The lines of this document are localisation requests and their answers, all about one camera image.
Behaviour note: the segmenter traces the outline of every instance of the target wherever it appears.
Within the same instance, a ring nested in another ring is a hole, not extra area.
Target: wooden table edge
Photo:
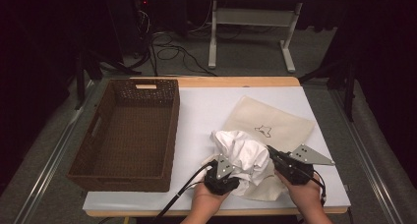
[[[131,79],[173,79],[180,87],[266,87],[300,86],[294,77],[134,77]]]
[[[347,211],[347,206],[325,207],[327,214],[342,214]],[[105,211],[105,210],[85,210],[86,214],[91,217],[127,217],[141,216],[154,217],[159,211]],[[164,216],[186,216],[189,210],[168,210]],[[280,209],[233,209],[219,210],[216,216],[273,216],[273,215],[298,215],[300,212],[297,208],[280,208]]]

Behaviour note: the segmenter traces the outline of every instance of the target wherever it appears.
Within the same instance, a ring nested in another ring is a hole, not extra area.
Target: human hand
[[[275,175],[288,188],[289,195],[298,207],[301,215],[303,215],[308,224],[328,224],[331,221],[323,210],[320,200],[320,187],[313,181],[309,181],[306,185],[292,185],[284,176],[275,170]],[[314,175],[316,180],[319,180],[317,174]]]
[[[217,213],[221,204],[229,196],[227,193],[223,196],[212,194],[203,184],[198,183],[194,187],[193,202],[191,211],[188,216],[181,222],[182,224],[203,224]]]

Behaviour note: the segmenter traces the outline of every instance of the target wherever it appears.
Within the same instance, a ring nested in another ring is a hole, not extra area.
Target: white tabletop
[[[213,154],[209,139],[213,130],[223,123],[238,100],[247,95],[282,111],[316,121],[301,86],[279,87],[180,87],[180,114],[175,144],[171,187],[168,193],[89,192],[83,210],[91,216],[151,216],[156,215]],[[316,125],[306,145],[331,158],[319,125]],[[350,206],[349,198],[335,166],[315,166],[327,184],[328,213],[343,212]],[[166,215],[184,215],[191,205],[193,191],[186,191]],[[297,213],[288,194],[277,201],[253,201],[230,196],[218,214],[291,214]]]

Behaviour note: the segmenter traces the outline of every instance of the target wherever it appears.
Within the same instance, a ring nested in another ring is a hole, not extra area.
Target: gray carpet
[[[235,35],[233,31],[228,30],[219,34],[224,39],[220,39],[218,43],[217,68],[211,70],[218,76],[304,76],[319,67],[333,36],[333,31],[314,33],[311,29],[297,30],[290,45],[297,73],[290,75],[285,71],[283,59],[277,51],[277,41],[274,38],[283,34],[282,29],[262,32],[262,29],[251,28],[250,31],[244,31],[234,39],[226,39]],[[190,35],[188,38],[174,37],[172,43],[183,46],[201,66],[206,67],[209,51],[208,39],[207,36]],[[156,53],[160,50],[160,47],[155,47]],[[176,50],[173,49],[159,52],[160,57],[164,58],[170,58],[175,54]],[[134,61],[135,59],[126,57],[126,64]],[[160,76],[207,76],[191,72],[187,68],[200,70],[191,57],[183,60],[181,53],[170,60],[157,60],[157,70]],[[149,63],[138,70],[143,71],[145,76],[152,76],[153,73]],[[124,77],[118,73],[105,75],[106,78]],[[89,217],[82,211],[84,194],[79,187],[65,177],[86,131],[93,106],[99,100],[105,80],[95,85],[96,88],[90,93],[91,97],[86,102],[83,112],[75,110],[76,87],[75,84],[70,86],[71,96],[50,117],[19,171],[1,196],[0,223],[14,223],[31,189],[36,184],[36,179],[41,175],[49,156],[54,153],[55,146],[60,143],[62,133],[72,122],[74,115],[80,115],[79,121],[72,133],[67,135],[66,149],[60,153],[62,158],[56,170],[52,170],[53,177],[44,193],[41,194],[39,203],[35,204],[37,207],[29,214],[27,223],[98,223],[101,220],[101,218]],[[396,213],[392,211],[392,208],[386,211],[375,189],[376,180],[377,182],[383,181],[388,186],[388,194],[392,197],[392,204],[397,207],[402,217],[400,218],[402,223],[417,223],[416,215],[412,211],[413,208],[417,209],[415,190],[411,189],[412,186],[410,187],[396,158],[389,151],[387,142],[367,107],[366,99],[361,94],[360,87],[357,87],[355,91],[354,123],[347,122],[340,111],[341,106],[337,98],[342,92],[327,90],[325,80],[309,81],[303,87],[330,153],[336,161],[340,177],[349,188],[348,195],[352,203],[351,210],[355,223],[401,223],[401,221],[392,221],[398,218],[389,217],[390,211],[395,215]],[[364,163],[362,150],[357,147],[358,138],[367,145],[366,151],[371,154],[372,164],[379,172],[377,174],[382,174],[380,179],[373,179],[370,176],[367,163]],[[330,218],[334,223],[350,223],[347,213],[332,214]],[[123,219],[115,218],[107,223],[123,223]]]

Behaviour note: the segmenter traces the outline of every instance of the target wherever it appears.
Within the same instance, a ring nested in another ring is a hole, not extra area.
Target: brown woven basket
[[[176,80],[110,80],[67,177],[87,191],[168,192]]]

